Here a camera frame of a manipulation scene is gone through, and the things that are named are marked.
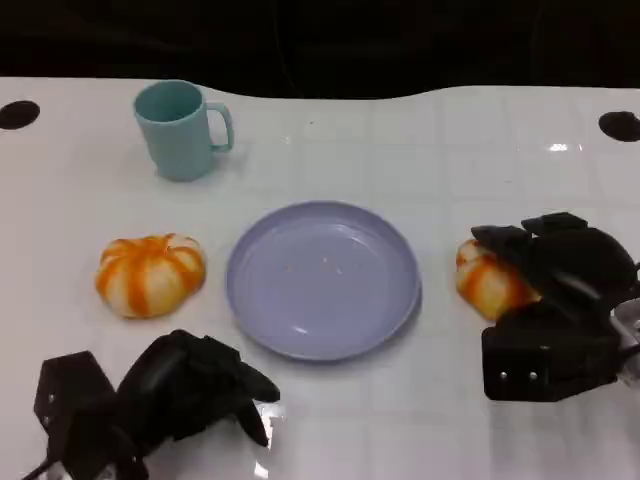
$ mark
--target white table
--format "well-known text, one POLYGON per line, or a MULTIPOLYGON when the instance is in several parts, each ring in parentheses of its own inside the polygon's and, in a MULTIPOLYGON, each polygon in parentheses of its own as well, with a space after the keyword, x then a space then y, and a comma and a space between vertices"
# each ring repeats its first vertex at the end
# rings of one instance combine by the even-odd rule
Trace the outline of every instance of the white table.
MULTIPOLYGON (((39 462, 32 413, 40 363, 89 349, 117 384, 175 328, 238 348, 281 387, 270 450, 222 423, 148 459, 153 480, 602 479, 640 476, 638 394, 614 384, 557 404, 484 397, 486 324, 455 292, 454 254, 482 223, 568 209, 640 260, 640 143, 605 137, 598 117, 640 112, 640 92, 468 87, 384 101, 300 101, 207 90, 227 103, 238 144, 190 184, 154 173, 131 102, 147 81, 0 79, 0 105, 31 99, 40 118, 0 131, 0 477, 39 462), (308 365, 245 338, 223 272, 239 235, 267 212, 339 199, 406 235, 424 284, 420 318, 384 348, 308 365), (207 283, 170 318, 126 322, 93 287, 117 237, 198 239, 207 283)), ((212 121, 214 129, 217 120, 212 121)))

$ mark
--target plate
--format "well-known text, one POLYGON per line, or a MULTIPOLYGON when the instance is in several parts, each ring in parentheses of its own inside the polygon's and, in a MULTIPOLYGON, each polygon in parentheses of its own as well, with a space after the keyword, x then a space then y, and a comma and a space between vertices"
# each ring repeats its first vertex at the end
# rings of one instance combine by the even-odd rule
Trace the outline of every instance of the plate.
POLYGON ((227 266, 240 328, 282 355, 329 361, 384 342, 420 298, 409 244, 372 212, 309 202, 269 214, 247 231, 227 266))

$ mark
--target black cable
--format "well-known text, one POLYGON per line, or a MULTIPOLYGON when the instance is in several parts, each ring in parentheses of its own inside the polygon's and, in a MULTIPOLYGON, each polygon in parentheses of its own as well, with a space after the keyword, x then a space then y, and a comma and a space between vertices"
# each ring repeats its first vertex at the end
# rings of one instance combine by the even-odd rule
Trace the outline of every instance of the black cable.
POLYGON ((36 480, 40 475, 49 470, 55 461, 46 458, 40 465, 28 473, 22 480, 36 480))
POLYGON ((304 93, 298 88, 296 82, 293 81, 293 78, 289 74, 289 69, 287 68, 287 62, 285 60, 284 51, 282 50, 282 44, 280 43, 280 28, 278 26, 278 0, 271 0, 270 2, 270 10, 271 10, 271 24, 273 26, 273 34, 276 41, 276 51, 278 52, 278 59, 280 60, 280 68, 282 70, 282 74, 289 83, 289 87, 291 90, 298 96, 298 98, 304 98, 304 93))
POLYGON ((538 42, 540 40, 540 24, 542 23, 542 17, 546 7, 545 0, 538 0, 538 10, 533 18, 533 24, 531 27, 531 39, 529 40, 529 75, 531 76, 531 85, 536 84, 538 77, 538 42))

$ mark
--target light blue mug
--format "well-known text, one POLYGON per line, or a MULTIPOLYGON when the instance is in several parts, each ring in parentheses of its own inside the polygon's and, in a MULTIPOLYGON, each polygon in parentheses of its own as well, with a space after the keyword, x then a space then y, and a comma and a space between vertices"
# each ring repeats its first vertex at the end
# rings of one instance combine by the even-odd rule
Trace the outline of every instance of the light blue mug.
POLYGON ((174 181, 201 177, 214 166, 213 154, 233 148, 233 125, 222 103, 207 103, 200 89, 184 80, 166 80, 142 90, 133 102, 136 119, 158 174, 174 181), (220 112, 227 144, 213 145, 207 110, 220 112))

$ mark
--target pumpkin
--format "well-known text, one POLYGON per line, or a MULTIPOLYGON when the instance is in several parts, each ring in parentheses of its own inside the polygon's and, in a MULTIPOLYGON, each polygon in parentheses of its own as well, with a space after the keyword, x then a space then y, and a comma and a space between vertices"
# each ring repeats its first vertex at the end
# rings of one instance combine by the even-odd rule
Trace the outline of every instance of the pumpkin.
POLYGON ((468 240, 456 255, 456 287, 485 318, 496 322, 515 307, 540 300, 540 295, 510 265, 468 240))
POLYGON ((204 252, 190 237, 118 239, 102 252, 95 285, 119 315, 148 318, 176 309, 200 288, 205 271, 204 252))

